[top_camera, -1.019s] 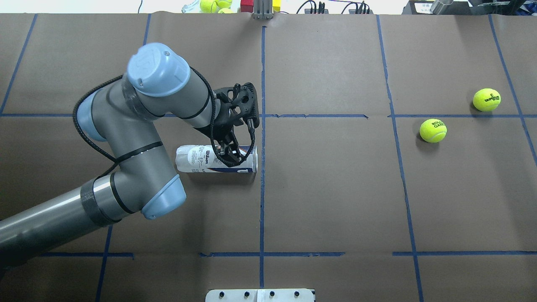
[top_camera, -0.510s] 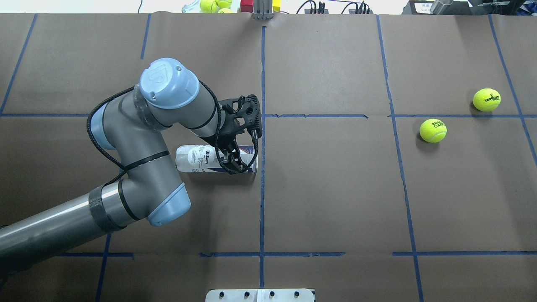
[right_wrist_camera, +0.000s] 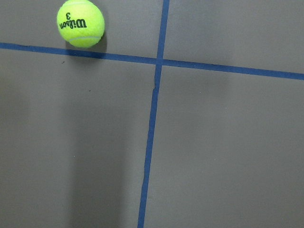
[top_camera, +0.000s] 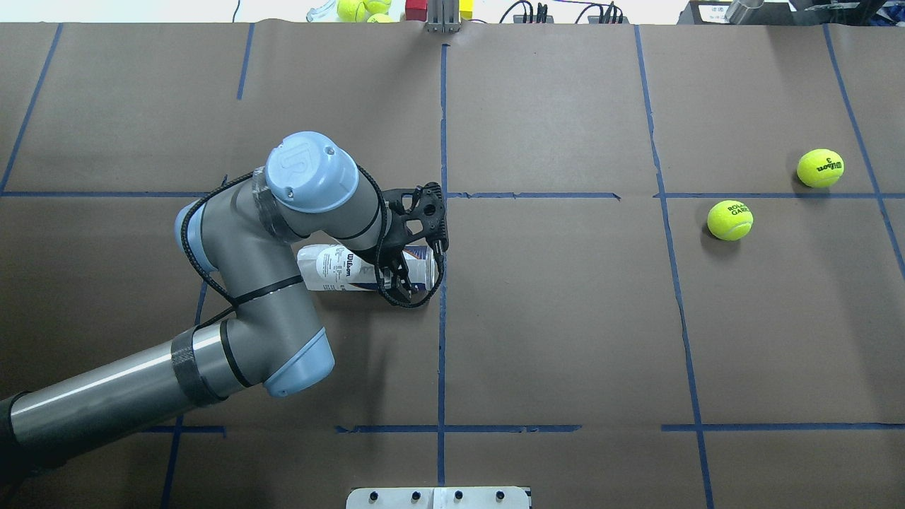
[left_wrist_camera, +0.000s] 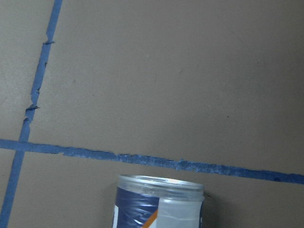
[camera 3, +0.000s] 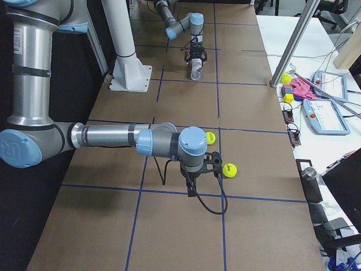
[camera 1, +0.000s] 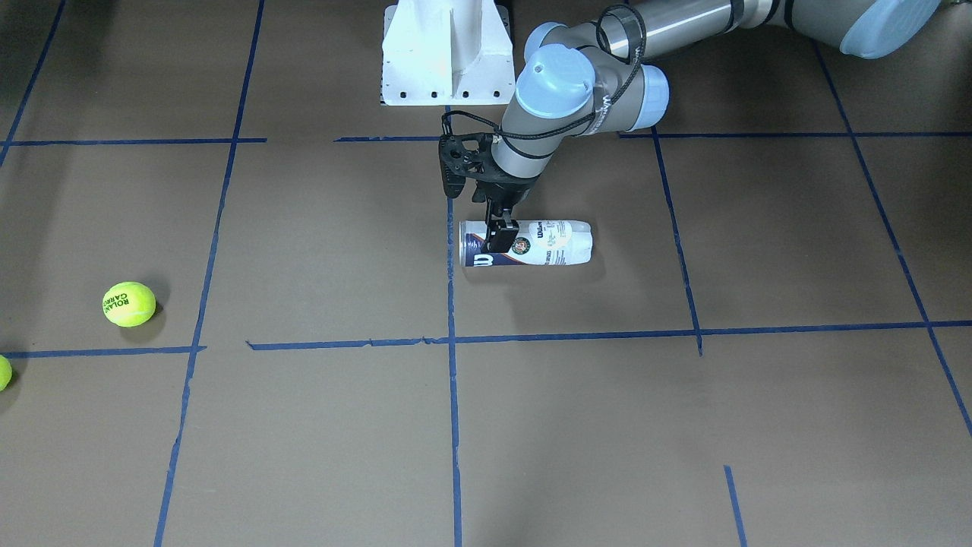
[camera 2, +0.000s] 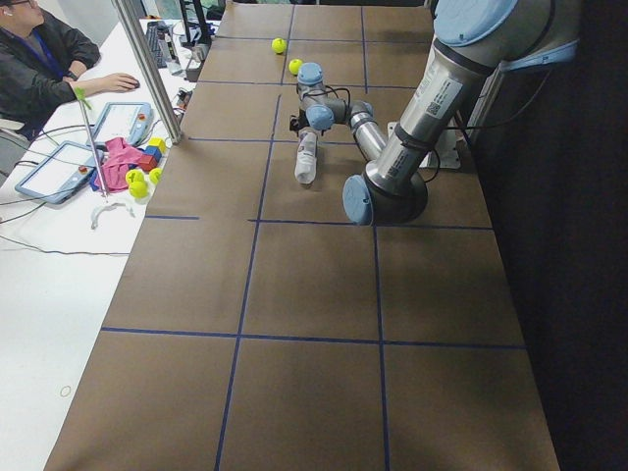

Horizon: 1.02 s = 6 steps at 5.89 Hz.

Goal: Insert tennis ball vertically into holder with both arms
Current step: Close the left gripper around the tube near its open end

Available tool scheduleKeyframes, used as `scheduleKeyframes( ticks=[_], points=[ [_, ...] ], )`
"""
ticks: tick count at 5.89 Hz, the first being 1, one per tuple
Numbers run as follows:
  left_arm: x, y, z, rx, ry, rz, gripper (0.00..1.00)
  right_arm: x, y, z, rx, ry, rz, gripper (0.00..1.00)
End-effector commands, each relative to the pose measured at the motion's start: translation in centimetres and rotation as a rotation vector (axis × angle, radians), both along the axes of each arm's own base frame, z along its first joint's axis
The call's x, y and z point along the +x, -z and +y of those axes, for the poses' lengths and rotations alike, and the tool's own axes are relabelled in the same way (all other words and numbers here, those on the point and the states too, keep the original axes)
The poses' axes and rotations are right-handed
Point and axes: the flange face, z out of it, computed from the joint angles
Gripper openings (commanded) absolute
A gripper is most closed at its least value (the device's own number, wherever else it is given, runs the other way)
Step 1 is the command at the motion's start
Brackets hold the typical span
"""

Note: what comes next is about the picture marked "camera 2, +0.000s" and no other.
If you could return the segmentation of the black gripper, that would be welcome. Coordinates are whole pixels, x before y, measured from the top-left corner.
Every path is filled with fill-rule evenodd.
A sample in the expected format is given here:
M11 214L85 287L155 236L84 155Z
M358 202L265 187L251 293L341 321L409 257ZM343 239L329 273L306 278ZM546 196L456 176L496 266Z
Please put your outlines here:
M300 132L303 130L305 128L305 116L302 114L299 114L298 116L291 115L289 118L288 128L293 132Z

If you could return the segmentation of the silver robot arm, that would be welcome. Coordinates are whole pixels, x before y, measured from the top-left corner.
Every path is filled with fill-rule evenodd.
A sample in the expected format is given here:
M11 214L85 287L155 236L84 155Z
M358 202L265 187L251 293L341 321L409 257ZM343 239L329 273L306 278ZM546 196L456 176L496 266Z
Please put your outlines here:
M350 128L367 160L347 179L342 203L357 225L406 223L425 209L428 190L417 170L472 89L497 67L546 69L573 59L579 1L440 1L431 60L391 134L384 134L363 101L333 98L316 63L297 74L300 99L293 131Z

